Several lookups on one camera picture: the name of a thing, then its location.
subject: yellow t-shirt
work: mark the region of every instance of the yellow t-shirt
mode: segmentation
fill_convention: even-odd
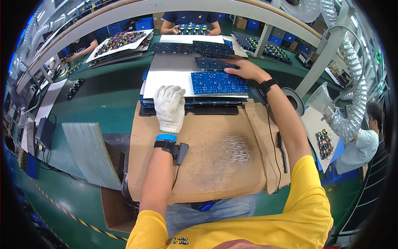
[[[168,240],[166,223],[158,213],[139,213],[126,249],[206,249],[236,239],[286,249],[322,248],[333,219],[312,156],[302,157],[292,173],[283,213],[219,220],[187,228]]]

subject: wrist device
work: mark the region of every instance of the wrist device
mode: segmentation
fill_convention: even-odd
[[[265,80],[260,84],[260,88],[263,91],[265,95],[267,95],[267,92],[271,89],[272,85],[278,85],[278,82],[275,79],[270,79],[270,80]]]
[[[162,148],[173,156],[176,165],[181,165],[188,152],[189,145],[180,143],[176,145],[177,136],[173,134],[160,134],[156,137],[154,148]]]

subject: floor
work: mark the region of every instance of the floor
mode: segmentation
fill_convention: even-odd
[[[231,21],[229,20],[222,20],[220,23],[222,25],[223,33],[230,33],[230,31],[237,29],[236,27],[232,27]],[[261,31],[248,29],[246,29],[245,32],[256,36],[260,36],[261,34]],[[95,94],[101,93],[101,89],[95,89],[94,91],[100,91]],[[91,112],[95,111],[86,110],[84,102],[80,102],[80,104],[80,112],[78,113],[80,116],[90,116],[92,115]],[[121,117],[117,115],[113,116],[111,113],[112,108],[123,109],[123,106],[126,105],[119,103],[117,106],[112,106],[109,109],[109,115],[113,120],[120,120]],[[57,108],[65,108],[67,112],[68,106],[67,104],[62,104]],[[74,122],[74,120],[79,118],[76,117],[74,113],[69,113],[64,117],[68,117],[68,120],[60,120],[60,123]],[[112,128],[112,119],[110,118],[106,124],[101,123],[101,130],[107,127],[110,133],[125,132],[125,130],[121,130],[120,128]],[[128,128],[129,126],[131,128],[131,124],[127,124],[130,122],[129,120],[118,122],[121,123],[122,127],[126,126],[126,128]],[[128,238],[128,234],[108,230],[106,228],[101,205],[100,188],[98,186],[88,184],[85,180],[74,180],[64,173],[45,170],[45,166],[40,160],[37,160],[37,163],[38,169],[36,180],[31,180],[25,173],[20,171],[18,164],[14,164],[16,184],[24,190],[37,213],[58,235],[58,237],[73,249],[125,247],[126,242],[124,240],[113,238],[112,235]],[[335,219],[335,225],[340,225],[347,210],[349,210],[350,206],[355,201],[354,197],[360,189],[359,180],[352,179],[350,181],[343,182],[342,184],[338,184],[337,186],[333,186],[333,184],[331,184],[330,186],[325,186],[325,189],[327,190],[326,193],[332,206],[331,210],[332,216]],[[254,215],[261,216],[281,213],[289,192],[290,186],[285,186],[281,188],[277,194],[268,195],[265,191],[258,193]],[[85,226],[84,224],[88,224],[96,229],[108,232],[110,235],[100,233],[94,228]]]

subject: yellow-black hazard stripe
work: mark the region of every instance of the yellow-black hazard stripe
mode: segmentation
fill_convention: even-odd
[[[119,239],[119,240],[123,240],[123,241],[127,241],[128,239],[102,231],[101,229],[96,228],[93,225],[87,224],[86,222],[82,221],[81,219],[77,218],[76,216],[74,216],[73,214],[69,213],[68,211],[66,211],[64,208],[60,207],[55,201],[53,201],[46,193],[43,192],[43,190],[40,189],[40,187],[35,183],[35,181],[33,181],[33,179],[31,177],[29,177],[30,180],[33,182],[33,184],[39,189],[39,191],[47,198],[49,199],[53,204],[55,204],[57,206],[57,208],[61,209],[64,213],[66,213],[67,215],[69,215],[70,217],[72,217],[74,220],[77,220],[78,222],[80,222],[81,224],[85,225],[86,227],[92,228],[94,231],[97,231],[99,233],[103,233],[105,235],[108,235],[111,238],[114,239]]]
[[[57,237],[57,239],[59,239],[62,243],[65,244],[65,246],[66,246],[67,248],[70,249],[70,247],[68,246],[68,244],[66,244],[64,241],[62,241],[62,239],[61,239],[60,237],[58,237],[57,234],[54,233],[54,232],[52,231],[52,229],[49,227],[49,225],[47,225],[47,223],[45,223],[45,221],[43,220],[43,218],[40,216],[40,214],[36,211],[35,207],[34,207],[34,206],[32,205],[32,203],[30,202],[29,198],[28,198],[27,196],[25,196],[25,197],[26,197],[27,201],[30,203],[30,205],[33,207],[33,210],[37,213],[37,215],[39,216],[39,218],[40,218],[40,219],[43,221],[43,223],[48,227],[48,229],[50,229],[50,231],[55,235],[55,237]]]

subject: blue wristband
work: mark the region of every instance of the blue wristband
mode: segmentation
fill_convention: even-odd
[[[156,141],[159,140],[171,140],[174,141],[175,143],[177,142],[177,136],[173,134],[160,134],[156,136]]]

